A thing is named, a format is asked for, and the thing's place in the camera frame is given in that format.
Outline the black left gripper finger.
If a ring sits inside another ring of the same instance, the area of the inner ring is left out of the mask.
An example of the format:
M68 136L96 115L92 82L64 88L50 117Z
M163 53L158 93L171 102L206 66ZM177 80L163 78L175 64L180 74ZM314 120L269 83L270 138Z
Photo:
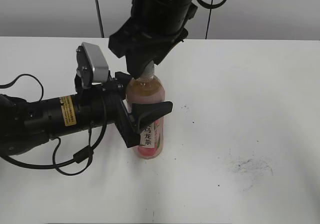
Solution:
M171 101L154 104L133 103L131 107L131 115L134 120L134 130L136 133L141 133L150 124L171 113L173 103Z
M132 80L132 76L123 72L115 72L114 87L115 94L114 100L123 101L127 95L127 87Z

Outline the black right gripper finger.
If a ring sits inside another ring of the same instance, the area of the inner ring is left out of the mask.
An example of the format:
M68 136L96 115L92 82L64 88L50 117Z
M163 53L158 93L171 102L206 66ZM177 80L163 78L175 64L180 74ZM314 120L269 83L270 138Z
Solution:
M146 66L153 60L153 55L143 52L130 52L125 55L128 73L134 78L139 78Z

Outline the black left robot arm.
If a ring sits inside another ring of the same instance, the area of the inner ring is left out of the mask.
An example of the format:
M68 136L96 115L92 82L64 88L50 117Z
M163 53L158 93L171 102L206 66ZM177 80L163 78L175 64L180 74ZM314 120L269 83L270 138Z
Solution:
M142 131L171 113L170 101L133 104L128 111L125 88L129 76L117 72L102 84L84 89L75 78L76 94L36 102L1 95L0 148L6 155L19 155L55 137L114 124L127 148L140 144Z

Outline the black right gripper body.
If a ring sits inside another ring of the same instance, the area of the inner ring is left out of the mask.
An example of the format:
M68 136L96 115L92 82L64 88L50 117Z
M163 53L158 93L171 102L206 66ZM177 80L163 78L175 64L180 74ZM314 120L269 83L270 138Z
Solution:
M174 34L157 34L129 18L118 31L110 35L108 48L118 58L126 57L130 52L152 54L153 61L158 65L187 36L188 31L184 27Z

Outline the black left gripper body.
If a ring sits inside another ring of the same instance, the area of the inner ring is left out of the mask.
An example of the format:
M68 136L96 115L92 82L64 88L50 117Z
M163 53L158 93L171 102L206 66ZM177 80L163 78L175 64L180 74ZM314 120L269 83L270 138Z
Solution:
M74 99L77 125L82 129L114 124L128 148L138 146L140 134L134 130L134 119L123 102L124 85L117 78L109 77L104 83L82 87L80 77L75 77Z

